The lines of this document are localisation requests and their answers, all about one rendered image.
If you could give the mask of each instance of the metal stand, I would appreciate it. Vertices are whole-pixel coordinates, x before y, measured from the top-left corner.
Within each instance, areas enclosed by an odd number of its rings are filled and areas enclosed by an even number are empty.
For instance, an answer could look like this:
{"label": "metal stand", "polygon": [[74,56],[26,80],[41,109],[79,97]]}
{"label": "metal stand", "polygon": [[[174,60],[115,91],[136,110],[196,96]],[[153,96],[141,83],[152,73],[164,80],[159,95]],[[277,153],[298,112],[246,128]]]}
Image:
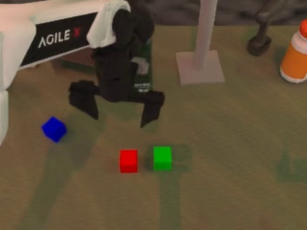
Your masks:
{"label": "metal stand", "polygon": [[225,82],[217,52],[209,51],[216,5],[217,0],[201,0],[195,51],[176,53],[181,85]]}

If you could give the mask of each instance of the white robot link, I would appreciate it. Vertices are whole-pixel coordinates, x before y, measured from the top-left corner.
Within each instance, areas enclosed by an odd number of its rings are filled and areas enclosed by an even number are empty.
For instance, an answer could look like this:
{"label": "white robot link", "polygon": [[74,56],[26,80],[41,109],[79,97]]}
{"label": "white robot link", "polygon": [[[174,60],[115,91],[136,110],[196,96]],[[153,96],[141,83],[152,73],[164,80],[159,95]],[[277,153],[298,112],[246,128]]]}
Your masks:
{"label": "white robot link", "polygon": [[0,145],[9,124],[7,89],[20,69],[86,47],[115,43],[112,21],[124,0],[47,0],[0,4]]}

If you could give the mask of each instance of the blue cube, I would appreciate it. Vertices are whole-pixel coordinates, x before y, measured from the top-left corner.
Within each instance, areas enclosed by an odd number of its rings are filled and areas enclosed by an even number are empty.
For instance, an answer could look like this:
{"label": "blue cube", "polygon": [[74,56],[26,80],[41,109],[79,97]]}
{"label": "blue cube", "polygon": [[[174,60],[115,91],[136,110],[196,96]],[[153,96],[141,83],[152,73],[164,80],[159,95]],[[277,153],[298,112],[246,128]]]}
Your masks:
{"label": "blue cube", "polygon": [[58,143],[61,138],[67,133],[67,128],[63,122],[51,117],[46,123],[42,125],[42,130],[46,137]]}

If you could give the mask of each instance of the block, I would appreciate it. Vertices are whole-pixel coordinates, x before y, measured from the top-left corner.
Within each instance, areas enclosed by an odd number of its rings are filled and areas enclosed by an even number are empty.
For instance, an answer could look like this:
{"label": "block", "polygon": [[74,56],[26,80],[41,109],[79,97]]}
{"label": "block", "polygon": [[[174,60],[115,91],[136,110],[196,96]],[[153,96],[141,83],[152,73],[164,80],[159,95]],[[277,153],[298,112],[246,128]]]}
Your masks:
{"label": "block", "polygon": [[153,148],[153,170],[168,171],[172,169],[171,147],[157,146]]}
{"label": "block", "polygon": [[138,151],[136,149],[120,150],[119,169],[121,173],[138,172]]}
{"label": "block", "polygon": [[51,117],[46,123],[44,123],[42,125],[42,130],[47,138],[56,143],[58,143],[67,133],[65,124],[55,117]]}

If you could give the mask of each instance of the orange bottle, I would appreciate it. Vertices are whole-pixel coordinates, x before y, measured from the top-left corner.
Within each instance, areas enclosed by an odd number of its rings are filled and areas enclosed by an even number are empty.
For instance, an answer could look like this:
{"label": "orange bottle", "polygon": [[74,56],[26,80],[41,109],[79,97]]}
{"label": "orange bottle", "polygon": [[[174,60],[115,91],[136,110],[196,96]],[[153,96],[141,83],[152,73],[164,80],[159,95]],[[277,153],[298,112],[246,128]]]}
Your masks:
{"label": "orange bottle", "polygon": [[301,83],[307,79],[307,19],[301,22],[280,66],[281,76],[288,82]]}

